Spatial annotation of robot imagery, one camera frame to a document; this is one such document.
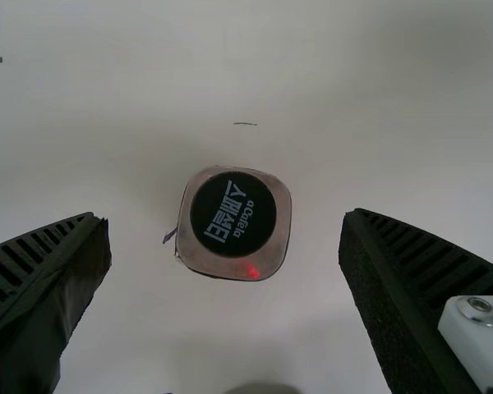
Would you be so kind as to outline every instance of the white bracket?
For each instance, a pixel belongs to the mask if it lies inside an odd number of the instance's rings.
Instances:
[[[444,307],[438,329],[482,393],[493,387],[493,295],[460,295]]]

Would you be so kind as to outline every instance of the white backdrop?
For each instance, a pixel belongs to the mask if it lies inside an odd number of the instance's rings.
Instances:
[[[0,0],[0,17],[0,242],[84,211],[110,224],[57,394],[387,393],[338,266],[344,213],[493,263],[493,0]],[[161,245],[215,164],[291,190],[265,282]]]

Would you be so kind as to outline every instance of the black circular label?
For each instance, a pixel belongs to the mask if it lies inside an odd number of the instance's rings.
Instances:
[[[241,257],[269,240],[276,224],[276,203],[266,185],[244,172],[211,177],[191,203],[191,227],[213,253]]]

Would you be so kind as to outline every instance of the metal screw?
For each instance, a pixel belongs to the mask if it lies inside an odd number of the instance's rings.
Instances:
[[[491,312],[493,307],[489,302],[486,300],[483,300],[482,298],[478,297],[469,297],[468,298],[468,303],[475,308],[476,310],[479,310],[481,312]]]
[[[480,297],[460,297],[458,311],[464,318],[485,327],[493,327],[493,306]]]

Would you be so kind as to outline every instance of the red led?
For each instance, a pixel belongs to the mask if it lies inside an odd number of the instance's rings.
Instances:
[[[254,264],[252,264],[250,261],[246,262],[246,273],[252,279],[257,279],[258,277],[260,277],[260,272],[257,270],[256,267],[254,267]]]

